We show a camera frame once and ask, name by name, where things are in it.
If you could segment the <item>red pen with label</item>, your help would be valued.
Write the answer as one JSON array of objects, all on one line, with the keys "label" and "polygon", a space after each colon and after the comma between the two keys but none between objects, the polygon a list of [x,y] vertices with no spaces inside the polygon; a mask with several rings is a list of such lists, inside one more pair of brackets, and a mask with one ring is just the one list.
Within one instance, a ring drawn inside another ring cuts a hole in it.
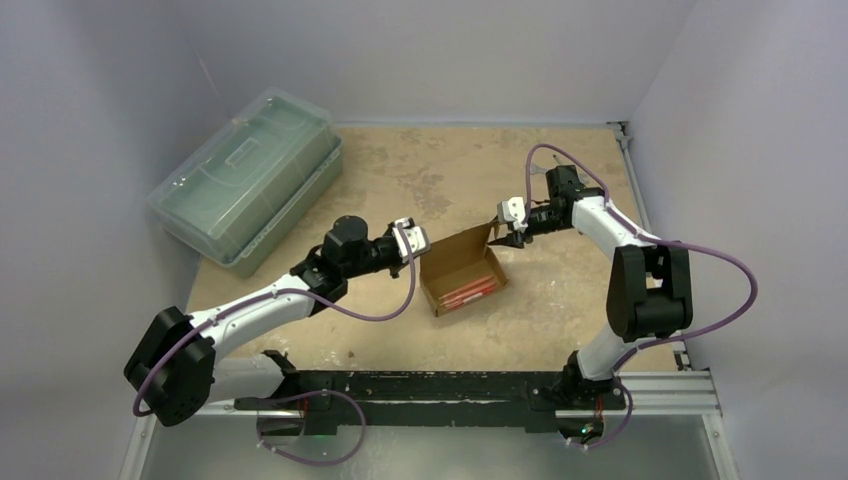
[{"label": "red pen with label", "polygon": [[443,307],[444,307],[445,311],[455,310],[455,309],[463,307],[466,304],[473,303],[473,302],[475,302],[475,301],[477,301],[477,300],[479,300],[483,297],[486,297],[486,296],[488,296],[492,293],[495,293],[496,291],[497,291],[496,286],[481,289],[481,290],[479,290],[475,293],[471,293],[471,294],[468,294],[464,297],[454,299],[451,302],[446,302],[446,303],[443,304]]}]

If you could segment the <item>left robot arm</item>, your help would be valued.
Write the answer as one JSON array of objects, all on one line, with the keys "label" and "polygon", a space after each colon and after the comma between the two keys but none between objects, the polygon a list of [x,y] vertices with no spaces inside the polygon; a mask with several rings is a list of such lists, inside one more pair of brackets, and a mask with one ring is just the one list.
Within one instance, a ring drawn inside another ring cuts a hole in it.
[{"label": "left robot arm", "polygon": [[325,309],[368,322],[399,316],[409,299],[383,315],[357,313],[337,302],[347,294],[349,280],[383,270],[396,278],[430,247],[426,231],[410,217],[369,238],[362,218],[342,216],[321,244],[266,287],[206,310],[184,313],[172,306],[158,312],[123,369],[136,391],[133,415],[153,415],[165,426],[187,420],[212,402],[230,353],[284,324]]}]

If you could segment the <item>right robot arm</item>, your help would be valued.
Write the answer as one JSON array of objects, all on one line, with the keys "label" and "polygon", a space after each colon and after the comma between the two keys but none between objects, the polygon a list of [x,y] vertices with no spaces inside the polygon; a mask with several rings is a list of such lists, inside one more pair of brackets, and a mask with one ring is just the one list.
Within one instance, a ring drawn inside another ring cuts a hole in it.
[{"label": "right robot arm", "polygon": [[560,379],[546,390],[584,407],[613,390],[614,374],[639,348],[690,326],[693,317],[690,261],[681,247],[657,244],[630,221],[601,187],[580,181],[573,166],[546,175],[547,199],[528,208],[520,197],[497,206],[495,220],[507,228],[493,246],[523,248],[539,235],[574,229],[609,258],[607,323],[574,351]]}]

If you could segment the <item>pink pen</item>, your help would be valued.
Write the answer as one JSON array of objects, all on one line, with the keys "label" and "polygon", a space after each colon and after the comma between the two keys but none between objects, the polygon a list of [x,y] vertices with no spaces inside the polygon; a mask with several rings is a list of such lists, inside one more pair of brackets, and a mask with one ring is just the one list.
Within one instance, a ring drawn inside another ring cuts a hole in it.
[{"label": "pink pen", "polygon": [[494,275],[490,275],[490,276],[488,276],[488,277],[481,277],[481,278],[476,279],[476,280],[474,280],[474,281],[472,281],[472,282],[470,282],[470,283],[468,283],[468,284],[466,284],[466,285],[463,285],[463,286],[461,286],[461,287],[459,287],[459,288],[457,288],[457,289],[454,289],[454,290],[452,290],[452,291],[450,291],[450,292],[448,292],[448,293],[446,293],[446,294],[444,294],[444,295],[441,295],[441,296],[439,297],[439,301],[441,302],[441,299],[442,299],[445,295],[451,295],[451,294],[453,294],[453,293],[455,293],[455,292],[459,292],[459,291],[466,290],[466,289],[468,289],[470,286],[475,285],[475,284],[480,284],[480,283],[485,284],[485,283],[492,282],[492,281],[494,281],[494,282],[496,282],[496,283],[497,283],[497,279],[496,279],[496,277],[495,277]]}]

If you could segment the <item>brown cardboard box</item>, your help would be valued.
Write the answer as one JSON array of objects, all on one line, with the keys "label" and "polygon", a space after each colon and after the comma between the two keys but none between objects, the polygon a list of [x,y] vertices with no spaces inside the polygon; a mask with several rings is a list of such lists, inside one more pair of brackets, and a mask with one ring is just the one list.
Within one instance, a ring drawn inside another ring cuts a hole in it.
[{"label": "brown cardboard box", "polygon": [[499,229],[499,226],[492,220],[462,230],[434,242],[431,250],[420,257],[420,286],[435,317],[472,304],[445,311],[439,297],[476,279],[490,275],[496,277],[497,291],[486,297],[509,285],[500,261],[491,246],[487,245],[494,229]]}]

